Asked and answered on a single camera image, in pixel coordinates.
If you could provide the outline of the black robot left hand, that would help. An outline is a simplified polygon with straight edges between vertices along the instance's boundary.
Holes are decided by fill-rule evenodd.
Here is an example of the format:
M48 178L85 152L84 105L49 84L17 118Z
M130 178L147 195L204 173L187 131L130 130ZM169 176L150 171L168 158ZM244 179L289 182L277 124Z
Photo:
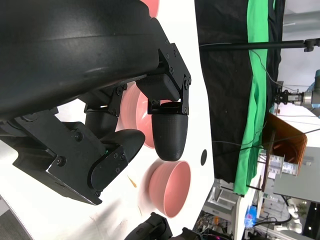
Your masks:
M1 1L0 138L32 178L99 205L146 139L140 130L116 129L130 82L147 97L157 155L178 161L191 75L146 4Z

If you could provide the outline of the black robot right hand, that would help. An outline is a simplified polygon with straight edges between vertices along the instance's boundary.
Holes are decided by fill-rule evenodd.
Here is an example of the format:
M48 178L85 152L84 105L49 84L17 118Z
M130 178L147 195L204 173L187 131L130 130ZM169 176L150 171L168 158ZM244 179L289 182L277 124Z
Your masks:
M132 230L125 240L202 240L203 237L184 227L182 233L173 236L166 217L155 212L143 223Z

